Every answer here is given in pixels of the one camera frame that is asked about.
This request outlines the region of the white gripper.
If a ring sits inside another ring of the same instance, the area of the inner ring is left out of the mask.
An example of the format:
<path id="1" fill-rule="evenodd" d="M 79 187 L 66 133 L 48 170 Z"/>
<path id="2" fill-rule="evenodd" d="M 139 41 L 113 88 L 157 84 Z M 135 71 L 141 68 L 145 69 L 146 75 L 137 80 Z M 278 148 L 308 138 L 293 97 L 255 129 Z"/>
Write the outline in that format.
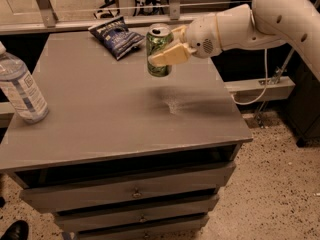
<path id="1" fill-rule="evenodd" d="M 188 25 L 181 25 L 172 30 L 175 40 L 187 43 L 169 45 L 148 56 L 148 62 L 155 67 L 182 64 L 194 55 L 208 58 L 222 53 L 218 31 L 217 16 L 212 13 L 195 19 Z"/>

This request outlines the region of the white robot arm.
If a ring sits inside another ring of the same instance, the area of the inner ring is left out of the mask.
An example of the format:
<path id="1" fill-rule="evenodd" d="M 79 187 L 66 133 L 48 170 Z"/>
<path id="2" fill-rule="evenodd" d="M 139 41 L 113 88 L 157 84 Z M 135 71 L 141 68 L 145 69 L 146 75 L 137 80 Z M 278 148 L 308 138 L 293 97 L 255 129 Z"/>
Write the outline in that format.
<path id="1" fill-rule="evenodd" d="M 252 0 L 200 16 L 173 30 L 174 40 L 148 57 L 153 66 L 176 65 L 231 49 L 262 50 L 289 44 L 320 79 L 320 14 L 310 0 Z"/>

